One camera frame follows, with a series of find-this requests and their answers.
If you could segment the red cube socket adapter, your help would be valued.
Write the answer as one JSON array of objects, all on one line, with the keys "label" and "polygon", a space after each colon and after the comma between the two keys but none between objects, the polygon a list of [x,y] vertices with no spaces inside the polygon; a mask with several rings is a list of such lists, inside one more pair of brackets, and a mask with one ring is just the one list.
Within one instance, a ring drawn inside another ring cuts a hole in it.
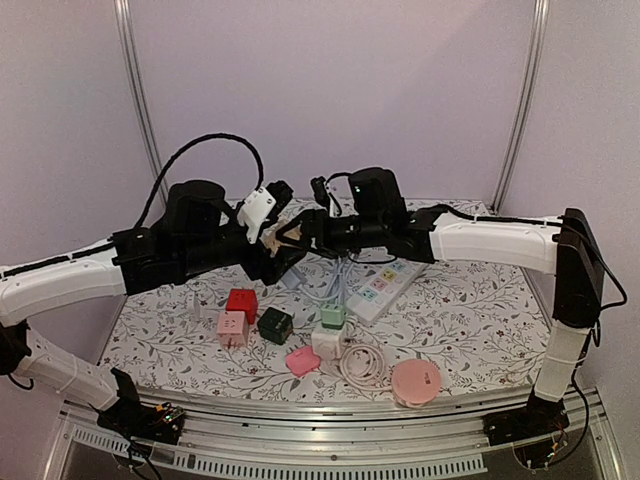
[{"label": "red cube socket adapter", "polygon": [[232,289],[228,295],[225,310],[243,312],[247,322],[254,325],[258,312],[256,292],[251,289]]}]

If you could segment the green beige socket adapter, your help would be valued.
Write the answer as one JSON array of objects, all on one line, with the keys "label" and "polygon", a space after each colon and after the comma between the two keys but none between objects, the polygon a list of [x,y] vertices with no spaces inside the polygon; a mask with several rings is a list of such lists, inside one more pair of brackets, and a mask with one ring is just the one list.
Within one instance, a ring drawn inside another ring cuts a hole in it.
[{"label": "green beige socket adapter", "polygon": [[323,328],[341,330],[346,322],[346,310],[341,304],[323,304],[320,307],[320,319]]}]

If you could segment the yellow cube socket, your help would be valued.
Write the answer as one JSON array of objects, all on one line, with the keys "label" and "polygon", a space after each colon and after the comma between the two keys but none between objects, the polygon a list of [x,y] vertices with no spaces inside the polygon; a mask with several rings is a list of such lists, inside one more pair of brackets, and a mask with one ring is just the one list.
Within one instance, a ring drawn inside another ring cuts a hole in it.
[{"label": "yellow cube socket", "polygon": [[[264,246],[270,250],[271,257],[275,257],[281,249],[289,247],[289,244],[283,243],[276,238],[277,231],[284,227],[286,223],[286,220],[279,221],[277,224],[266,229],[262,234],[261,241]],[[301,230],[299,226],[295,226],[286,232],[287,239],[297,241],[300,237]]]}]

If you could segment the white plug block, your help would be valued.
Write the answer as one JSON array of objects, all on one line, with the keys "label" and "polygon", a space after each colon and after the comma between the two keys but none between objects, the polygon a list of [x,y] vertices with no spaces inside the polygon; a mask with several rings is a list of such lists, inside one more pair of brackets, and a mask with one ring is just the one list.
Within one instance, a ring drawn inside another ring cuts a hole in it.
[{"label": "white plug block", "polygon": [[313,353],[323,361],[338,360],[342,357],[346,344],[347,328],[326,328],[322,324],[317,325],[311,333],[311,346]]}]

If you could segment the dark green cube socket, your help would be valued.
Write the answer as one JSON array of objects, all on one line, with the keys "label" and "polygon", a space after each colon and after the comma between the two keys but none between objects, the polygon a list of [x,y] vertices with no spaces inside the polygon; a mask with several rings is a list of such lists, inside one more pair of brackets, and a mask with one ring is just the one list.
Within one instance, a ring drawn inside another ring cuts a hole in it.
[{"label": "dark green cube socket", "polygon": [[293,330],[293,316],[273,307],[268,307],[258,320],[260,336],[277,345],[283,345]]}]

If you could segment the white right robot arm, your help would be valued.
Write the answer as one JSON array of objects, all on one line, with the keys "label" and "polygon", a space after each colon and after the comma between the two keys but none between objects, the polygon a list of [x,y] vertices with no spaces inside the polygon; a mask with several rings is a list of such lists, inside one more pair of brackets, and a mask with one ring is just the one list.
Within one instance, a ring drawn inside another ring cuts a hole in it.
[{"label": "white right robot arm", "polygon": [[277,240],[327,258],[383,247],[393,257],[424,264],[480,261],[554,275],[551,338],[529,405],[516,421],[524,435],[539,435],[554,422],[555,406],[608,308],[602,302],[604,280],[614,275],[584,213],[568,208],[558,217],[478,216],[445,204],[411,211],[391,170],[370,167],[347,179],[353,215],[308,209],[278,228]]}]

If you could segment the blue power strip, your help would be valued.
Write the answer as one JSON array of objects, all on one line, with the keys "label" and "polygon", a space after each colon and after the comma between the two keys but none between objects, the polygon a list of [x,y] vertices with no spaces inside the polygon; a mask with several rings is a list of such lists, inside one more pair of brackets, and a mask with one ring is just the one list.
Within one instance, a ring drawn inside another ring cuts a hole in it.
[{"label": "blue power strip", "polygon": [[281,282],[289,290],[301,290],[307,283],[307,277],[297,267],[291,267],[283,274]]}]

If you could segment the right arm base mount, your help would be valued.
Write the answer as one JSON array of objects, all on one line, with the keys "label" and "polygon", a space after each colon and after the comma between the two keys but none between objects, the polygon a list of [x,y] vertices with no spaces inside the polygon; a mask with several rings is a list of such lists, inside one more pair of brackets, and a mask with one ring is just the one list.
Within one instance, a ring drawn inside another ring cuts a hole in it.
[{"label": "right arm base mount", "polygon": [[483,432],[491,446],[543,436],[569,426],[563,400],[543,400],[531,391],[524,406],[482,417]]}]

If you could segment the light pink cube socket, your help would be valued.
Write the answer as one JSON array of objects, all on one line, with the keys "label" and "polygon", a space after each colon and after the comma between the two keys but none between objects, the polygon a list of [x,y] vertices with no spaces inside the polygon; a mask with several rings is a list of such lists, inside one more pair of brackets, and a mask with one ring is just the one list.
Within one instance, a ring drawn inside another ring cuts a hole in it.
[{"label": "light pink cube socket", "polygon": [[224,348],[242,348],[248,345],[249,323],[243,311],[219,313],[216,334]]}]

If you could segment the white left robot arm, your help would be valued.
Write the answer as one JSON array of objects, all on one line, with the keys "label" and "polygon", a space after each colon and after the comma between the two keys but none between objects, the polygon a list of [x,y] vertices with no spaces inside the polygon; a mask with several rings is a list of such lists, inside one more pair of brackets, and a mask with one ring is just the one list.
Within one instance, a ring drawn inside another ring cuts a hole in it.
[{"label": "white left robot arm", "polygon": [[131,377],[52,344],[29,326],[29,318],[86,300],[183,285],[234,265],[252,280],[274,284],[300,255],[290,248],[273,252],[261,235],[276,224],[292,197],[283,180],[258,183],[236,205],[214,182],[176,183],[164,214],[150,227],[139,219],[132,228],[84,249],[2,268],[2,375],[42,382],[110,416],[126,433],[141,433],[149,415]]}]

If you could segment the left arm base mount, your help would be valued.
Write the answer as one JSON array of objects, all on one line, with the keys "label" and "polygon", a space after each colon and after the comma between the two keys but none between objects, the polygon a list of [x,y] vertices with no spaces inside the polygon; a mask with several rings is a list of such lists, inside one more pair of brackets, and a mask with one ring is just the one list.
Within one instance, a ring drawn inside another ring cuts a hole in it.
[{"label": "left arm base mount", "polygon": [[126,440],[141,438],[177,445],[185,422],[184,409],[170,402],[145,406],[127,373],[116,368],[112,368],[110,373],[117,383],[117,400],[108,409],[97,410],[97,425],[118,433]]}]

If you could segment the pink plug adapter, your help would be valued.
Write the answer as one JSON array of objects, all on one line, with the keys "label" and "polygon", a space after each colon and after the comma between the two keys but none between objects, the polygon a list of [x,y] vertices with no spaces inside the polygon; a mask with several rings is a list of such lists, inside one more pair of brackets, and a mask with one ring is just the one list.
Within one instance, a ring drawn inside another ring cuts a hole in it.
[{"label": "pink plug adapter", "polygon": [[294,376],[300,378],[318,369],[321,358],[314,353],[310,345],[307,345],[288,354],[285,364]]}]

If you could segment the white colourful power strip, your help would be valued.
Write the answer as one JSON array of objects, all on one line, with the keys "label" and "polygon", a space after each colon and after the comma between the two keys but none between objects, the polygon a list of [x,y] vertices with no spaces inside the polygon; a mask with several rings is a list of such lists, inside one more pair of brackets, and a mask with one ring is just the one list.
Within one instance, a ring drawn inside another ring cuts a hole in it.
[{"label": "white colourful power strip", "polygon": [[347,299],[347,311],[362,323],[372,324],[388,311],[425,267],[425,264],[402,259],[382,266]]}]

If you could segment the pink round cable reel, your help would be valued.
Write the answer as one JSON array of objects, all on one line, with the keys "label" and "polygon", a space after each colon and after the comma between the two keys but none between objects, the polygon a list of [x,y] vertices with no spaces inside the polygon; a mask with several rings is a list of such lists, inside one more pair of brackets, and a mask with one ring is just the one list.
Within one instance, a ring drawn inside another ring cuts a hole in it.
[{"label": "pink round cable reel", "polygon": [[398,363],[391,374],[394,400],[407,408],[420,408],[434,400],[442,387],[438,367],[430,361],[409,359]]}]

